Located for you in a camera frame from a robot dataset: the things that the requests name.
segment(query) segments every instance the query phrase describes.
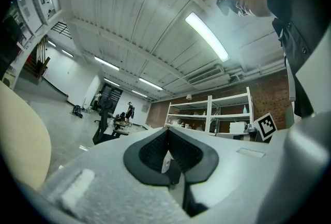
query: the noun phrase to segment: fluorescent ceiling light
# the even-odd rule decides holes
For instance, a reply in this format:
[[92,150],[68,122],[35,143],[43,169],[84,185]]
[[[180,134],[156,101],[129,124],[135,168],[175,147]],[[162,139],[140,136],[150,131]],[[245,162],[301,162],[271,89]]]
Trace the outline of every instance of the fluorescent ceiling light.
[[144,80],[144,79],[142,79],[142,78],[139,78],[139,80],[142,81],[142,82],[144,82],[144,83],[147,83],[147,84],[150,85],[150,86],[153,86],[153,87],[156,88],[156,89],[163,90],[161,87],[159,87],[159,86],[157,86],[157,85],[155,85],[155,84],[152,84],[152,83],[150,83],[149,81],[146,81],[146,80]]
[[104,78],[104,80],[105,80],[105,81],[108,81],[108,82],[110,82],[111,84],[114,84],[114,85],[116,85],[116,86],[119,87],[119,85],[118,85],[117,83],[115,83],[115,82],[112,82],[112,81],[110,81],[110,80],[107,80],[106,78]]
[[68,53],[67,51],[65,51],[65,50],[63,50],[63,49],[62,49],[62,52],[63,52],[63,53],[66,53],[68,56],[73,57],[73,55],[71,55],[70,53]]
[[103,61],[102,59],[100,59],[100,58],[98,58],[96,56],[94,58],[95,58],[96,61],[101,62],[101,63],[107,65],[108,67],[111,67],[113,69],[119,70],[119,68],[117,68],[116,66],[114,66],[114,65],[112,65],[112,64],[110,64],[110,63],[108,63],[106,61]]
[[221,44],[221,42],[217,39],[214,33],[208,28],[208,26],[194,13],[186,17],[185,21],[196,30],[199,35],[202,36],[203,39],[211,46],[211,48],[215,51],[218,57],[223,61],[227,61],[230,57]]
[[48,43],[50,43],[52,46],[56,46],[55,44],[53,44],[51,41],[47,41]]
[[138,93],[138,92],[136,92],[136,91],[134,91],[134,90],[132,90],[132,92],[135,93],[135,94],[139,94],[139,95],[141,95],[141,96],[147,97],[146,95],[143,95],[143,94],[141,94],[141,93]]

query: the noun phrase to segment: white shelving unit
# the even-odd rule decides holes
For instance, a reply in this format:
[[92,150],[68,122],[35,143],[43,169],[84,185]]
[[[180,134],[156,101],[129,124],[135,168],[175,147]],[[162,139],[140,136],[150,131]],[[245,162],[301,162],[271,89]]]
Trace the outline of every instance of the white shelving unit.
[[[168,123],[166,123],[165,126],[168,126],[168,127],[177,127],[177,126],[174,126],[174,125],[171,125],[171,124],[168,124]],[[181,128],[182,128],[182,129],[187,129],[187,130],[192,130],[192,129],[190,129],[190,128],[185,128],[185,127],[181,127]],[[205,134],[204,131],[199,131],[199,130],[194,130],[194,131],[196,131],[196,132],[200,132],[200,133],[202,133],[202,134]]]
[[[248,110],[247,114],[238,113],[238,114],[221,114],[222,107],[229,107],[229,106],[238,106],[238,105],[246,105]],[[172,114],[170,113],[171,108],[176,108],[178,110],[201,110],[206,109],[205,115],[187,115],[187,114]],[[212,115],[212,108],[216,108],[216,114]],[[246,121],[250,124],[254,121],[254,111],[253,111],[253,102],[250,96],[249,87],[246,87],[246,93],[217,98],[213,99],[211,95],[208,96],[208,100],[205,101],[198,101],[198,102],[187,102],[187,103],[178,103],[178,104],[169,104],[167,118],[165,119],[164,126],[169,127],[176,127],[175,125],[169,124],[168,120],[169,117],[175,116],[182,119],[187,120],[206,120],[205,125],[205,134],[214,135],[213,133],[209,132],[210,123],[214,120],[217,121]]]

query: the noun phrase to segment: ceiling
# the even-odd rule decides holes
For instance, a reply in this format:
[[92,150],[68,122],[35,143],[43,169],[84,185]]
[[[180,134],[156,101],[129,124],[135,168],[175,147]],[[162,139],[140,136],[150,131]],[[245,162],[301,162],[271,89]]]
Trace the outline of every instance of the ceiling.
[[[271,18],[223,16],[216,0],[60,0],[72,40],[89,63],[97,56],[104,76],[155,101],[241,81],[282,58]],[[185,22],[195,12],[227,50],[222,62]],[[197,85],[188,79],[219,64],[223,76]],[[144,78],[162,91],[139,81]]]

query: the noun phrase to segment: shelf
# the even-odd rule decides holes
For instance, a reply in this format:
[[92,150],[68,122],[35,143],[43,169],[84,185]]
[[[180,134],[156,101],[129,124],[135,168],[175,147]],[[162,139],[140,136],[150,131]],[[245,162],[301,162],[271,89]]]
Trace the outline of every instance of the shelf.
[[186,103],[177,103],[172,104],[171,107],[175,107],[181,110],[194,110],[194,109],[207,109],[208,101],[199,101],[199,102],[186,102]]
[[205,133],[205,131],[200,131],[200,130],[194,130],[194,129],[190,129],[190,128],[185,128],[185,127],[177,127],[171,124],[166,123],[166,126],[170,126],[170,127],[175,127],[175,128],[182,128],[182,129],[187,129],[187,130],[192,130],[192,131],[196,131],[196,132],[200,132],[200,133]]
[[218,115],[212,115],[211,118],[223,120],[223,121],[231,121],[231,120],[236,120],[236,121],[243,121],[243,120],[249,120],[250,114],[218,114]]
[[17,42],[16,44],[17,44],[17,46],[18,46],[20,49],[22,49],[22,52],[23,52],[23,51],[24,51],[24,47],[21,45],[21,43]]
[[207,115],[196,115],[196,114],[168,114],[168,116],[181,117],[183,119],[206,119]]
[[221,107],[248,104],[248,94],[244,93],[224,98],[212,99],[212,103]]

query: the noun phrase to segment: brick wall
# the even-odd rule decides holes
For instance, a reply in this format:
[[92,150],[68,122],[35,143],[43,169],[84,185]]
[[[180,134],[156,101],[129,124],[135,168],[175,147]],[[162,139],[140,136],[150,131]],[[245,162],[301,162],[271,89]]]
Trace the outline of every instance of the brick wall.
[[[266,113],[270,112],[278,129],[285,128],[285,111],[291,105],[289,102],[289,85],[288,77],[285,70],[253,80],[243,82],[237,85],[229,86],[223,89],[202,93],[192,96],[192,101],[207,100],[208,95],[214,98],[221,98],[242,94],[246,92],[246,87],[249,87],[253,98],[254,119],[258,119]],[[151,105],[146,123],[153,128],[162,127],[166,121],[169,103],[187,102],[185,97],[173,99],[164,102],[154,102]],[[244,106],[223,107],[221,114],[242,113]],[[190,126],[199,126],[202,122],[185,121]],[[221,122],[220,131],[229,132],[230,122]]]

